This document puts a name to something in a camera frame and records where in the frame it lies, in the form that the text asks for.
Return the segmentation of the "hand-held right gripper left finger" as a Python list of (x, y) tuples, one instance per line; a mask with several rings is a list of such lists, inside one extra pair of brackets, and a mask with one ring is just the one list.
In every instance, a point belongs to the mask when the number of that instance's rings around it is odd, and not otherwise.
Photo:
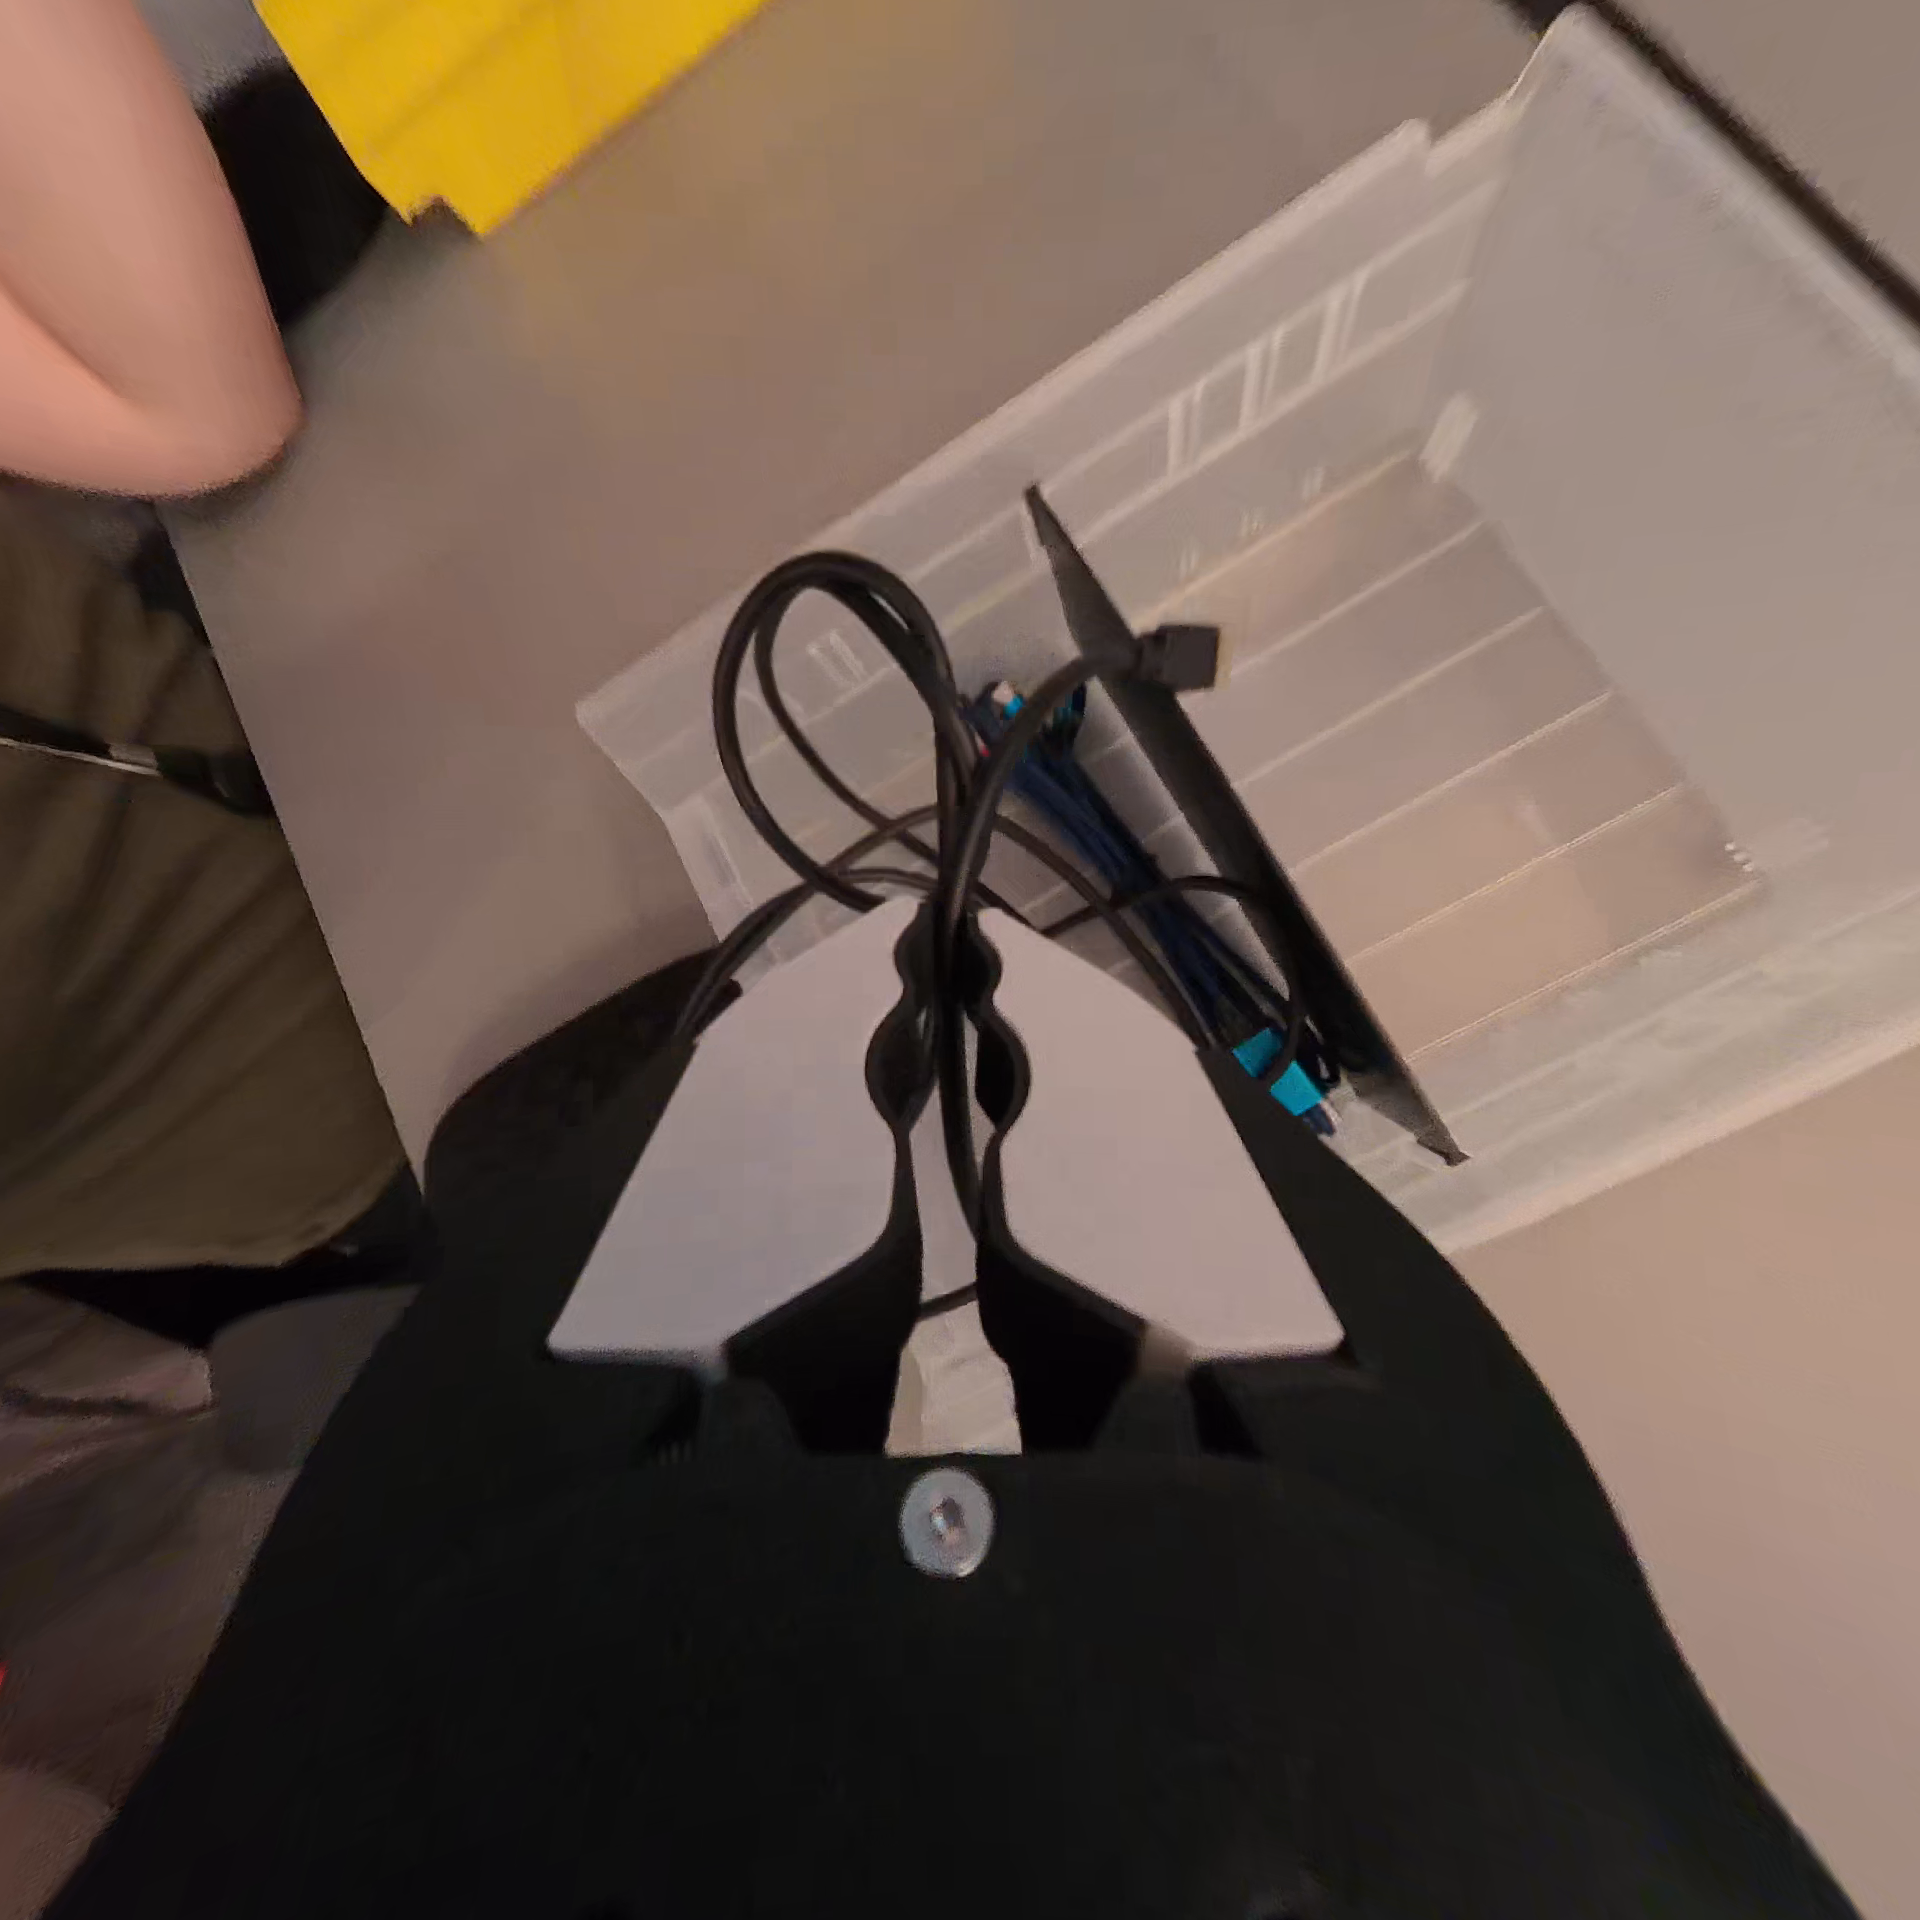
[(897, 951), (918, 915), (913, 900), (871, 908), (699, 1031), (548, 1333), (550, 1354), (716, 1371), (732, 1339), (871, 1254), (905, 1254), (905, 1305), (920, 1303), (920, 1094), (876, 1087), (876, 1045), (908, 1006)]

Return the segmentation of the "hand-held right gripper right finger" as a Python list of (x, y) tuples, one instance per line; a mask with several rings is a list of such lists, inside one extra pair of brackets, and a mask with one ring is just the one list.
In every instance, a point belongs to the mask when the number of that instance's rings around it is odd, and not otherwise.
[(1197, 1045), (1014, 918), (979, 918), (977, 932), (995, 958), (987, 1013), (1014, 1053), (995, 1124), (1012, 1246), (1189, 1359), (1332, 1354), (1339, 1319)]

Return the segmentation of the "clear plastic bin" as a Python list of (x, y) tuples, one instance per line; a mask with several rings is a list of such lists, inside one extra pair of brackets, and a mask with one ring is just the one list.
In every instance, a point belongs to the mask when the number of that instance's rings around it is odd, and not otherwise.
[(1465, 1153), (1468, 1246), (1915, 1045), (1915, 334), (1615, 33), (1409, 124), (805, 544), (963, 690), (1066, 632), (1025, 486)]

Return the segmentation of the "yellow plastic bin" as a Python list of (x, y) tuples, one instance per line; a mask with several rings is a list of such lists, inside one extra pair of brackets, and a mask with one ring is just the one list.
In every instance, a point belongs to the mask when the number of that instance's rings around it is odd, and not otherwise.
[(473, 234), (689, 75), (760, 2), (254, 2), (369, 187)]

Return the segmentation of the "person's left forearm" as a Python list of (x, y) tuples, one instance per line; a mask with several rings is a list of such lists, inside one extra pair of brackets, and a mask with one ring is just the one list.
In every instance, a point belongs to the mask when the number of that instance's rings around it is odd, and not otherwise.
[(2, 472), (178, 499), (300, 426), (229, 180), (132, 2), (2, 2)]

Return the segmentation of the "thin black bin divider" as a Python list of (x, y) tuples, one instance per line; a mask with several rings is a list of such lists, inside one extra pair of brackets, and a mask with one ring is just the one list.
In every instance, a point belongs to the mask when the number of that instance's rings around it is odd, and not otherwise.
[(1133, 632), (1044, 493), (1025, 486), (1022, 502), (1073, 650), (1090, 663), (1124, 727), (1180, 822), (1195, 833), (1215, 878), (1228, 882), (1228, 900), (1240, 908), (1283, 971), (1294, 1010), (1307, 1014), (1322, 1050), (1367, 1108), (1395, 1121), (1444, 1164), (1465, 1164), (1465, 1148), (1383, 1034), (1352, 969), (1326, 940), (1283, 862), (1271, 852), (1220, 764), (1189, 720), (1175, 685), (1148, 671), (1148, 653), (1162, 638), (1179, 638), (1179, 629)]

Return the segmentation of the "person's olive shirt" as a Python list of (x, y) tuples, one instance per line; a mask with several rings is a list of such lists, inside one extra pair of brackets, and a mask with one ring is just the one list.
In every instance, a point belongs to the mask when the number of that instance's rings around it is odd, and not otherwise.
[(2, 748), (2, 1278), (291, 1262), (398, 1172), (273, 818)]

